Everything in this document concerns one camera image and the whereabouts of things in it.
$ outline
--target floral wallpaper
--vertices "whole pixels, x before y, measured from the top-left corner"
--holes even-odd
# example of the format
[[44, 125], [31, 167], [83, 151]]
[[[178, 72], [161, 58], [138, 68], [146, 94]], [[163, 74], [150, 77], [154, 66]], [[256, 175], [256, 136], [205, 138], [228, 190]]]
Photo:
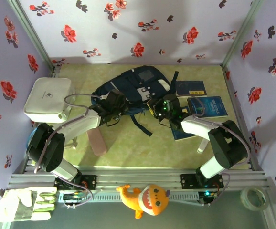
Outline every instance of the floral wallpaper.
[[276, 1], [263, 3], [225, 70], [248, 142], [276, 186]]
[[252, 0], [19, 2], [56, 66], [176, 65], [221, 64]]
[[0, 0], [0, 199], [32, 130], [23, 106], [35, 80], [48, 74], [11, 7]]

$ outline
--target orange plush toy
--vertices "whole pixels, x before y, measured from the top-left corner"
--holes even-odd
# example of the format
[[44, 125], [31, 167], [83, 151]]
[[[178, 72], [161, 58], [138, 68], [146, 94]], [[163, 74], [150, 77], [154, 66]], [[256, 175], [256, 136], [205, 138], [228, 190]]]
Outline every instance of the orange plush toy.
[[139, 188], [134, 188], [134, 193], [128, 192], [130, 185], [117, 187], [120, 192], [122, 202], [129, 208], [135, 210], [135, 218], [142, 217], [146, 212], [152, 216], [161, 213], [169, 201], [170, 191], [165, 191], [157, 185], [148, 185], [142, 192]]

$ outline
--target blue book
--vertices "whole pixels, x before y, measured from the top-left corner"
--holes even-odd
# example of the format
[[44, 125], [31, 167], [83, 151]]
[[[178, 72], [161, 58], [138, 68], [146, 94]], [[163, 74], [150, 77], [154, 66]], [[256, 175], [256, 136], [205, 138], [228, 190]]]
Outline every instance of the blue book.
[[[185, 106], [185, 107], [182, 107], [182, 110], [183, 110], [183, 112], [188, 112], [189, 108], [187, 106]], [[187, 138], [191, 138], [191, 137], [196, 136], [194, 134], [188, 134], [188, 133], [185, 133], [183, 131], [175, 130], [175, 129], [172, 129], [172, 134], [173, 134], [173, 137], [174, 137], [175, 141], [179, 141], [179, 140], [183, 140], [183, 139], [187, 139]]]
[[[205, 114], [201, 118], [212, 118], [212, 117], [226, 117], [228, 114], [224, 107], [221, 97], [211, 96], [199, 98], [205, 107]], [[187, 99], [190, 111], [193, 114], [202, 114], [202, 106], [194, 98]]]
[[176, 81], [175, 82], [176, 94], [179, 97], [206, 96], [206, 89], [204, 82], [201, 80], [191, 81]]

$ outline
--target navy backpack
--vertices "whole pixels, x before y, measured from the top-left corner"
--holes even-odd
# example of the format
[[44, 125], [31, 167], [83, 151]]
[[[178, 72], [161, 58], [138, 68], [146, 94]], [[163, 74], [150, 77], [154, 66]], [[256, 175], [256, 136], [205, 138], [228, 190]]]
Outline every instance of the navy backpack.
[[[177, 76], [178, 72], [175, 72], [170, 83], [157, 68], [144, 65], [123, 72], [98, 87], [93, 94], [98, 96], [107, 95], [112, 89], [122, 92], [129, 102], [129, 110], [125, 115], [129, 115], [137, 127], [148, 136], [151, 136], [152, 133], [140, 125], [134, 115], [149, 109], [147, 106], [149, 99], [160, 99], [166, 94], [175, 93]], [[98, 98], [91, 97], [92, 104], [96, 104], [98, 100]]]

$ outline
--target backpack strap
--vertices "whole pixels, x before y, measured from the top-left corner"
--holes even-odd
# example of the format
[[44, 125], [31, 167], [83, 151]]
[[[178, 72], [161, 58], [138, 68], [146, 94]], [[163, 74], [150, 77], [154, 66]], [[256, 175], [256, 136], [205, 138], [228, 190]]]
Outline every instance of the backpack strap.
[[178, 71], [175, 71], [173, 79], [171, 81], [171, 90], [170, 90], [171, 93], [175, 93], [176, 92], [175, 82], [177, 80], [178, 73], [179, 73]]
[[145, 134], [147, 134], [149, 137], [152, 136], [152, 132], [150, 132], [149, 130], [147, 130], [144, 126], [142, 126], [141, 124], [139, 124], [135, 118], [134, 115], [131, 115], [130, 118], [132, 119], [133, 123], [140, 129], [142, 130]]

